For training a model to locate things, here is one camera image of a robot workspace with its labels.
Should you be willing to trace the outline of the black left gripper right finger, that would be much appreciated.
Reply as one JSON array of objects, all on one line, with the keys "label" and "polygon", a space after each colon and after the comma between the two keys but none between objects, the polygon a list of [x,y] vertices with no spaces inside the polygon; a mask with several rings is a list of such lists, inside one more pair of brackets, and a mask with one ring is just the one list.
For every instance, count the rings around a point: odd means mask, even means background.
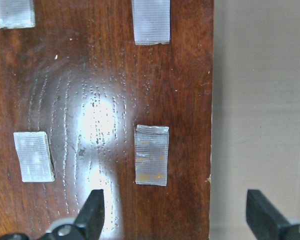
[{"label": "black left gripper right finger", "polygon": [[260,190],[247,191],[245,216],[257,240],[294,239],[293,226]]}]

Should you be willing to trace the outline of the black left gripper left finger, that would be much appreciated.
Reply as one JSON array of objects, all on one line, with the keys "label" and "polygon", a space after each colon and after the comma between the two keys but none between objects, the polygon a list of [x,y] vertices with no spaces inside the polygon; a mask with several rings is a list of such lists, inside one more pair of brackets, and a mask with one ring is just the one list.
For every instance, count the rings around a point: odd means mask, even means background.
[{"label": "black left gripper left finger", "polygon": [[84,240],[98,240],[105,224],[104,190],[94,189],[74,220]]}]

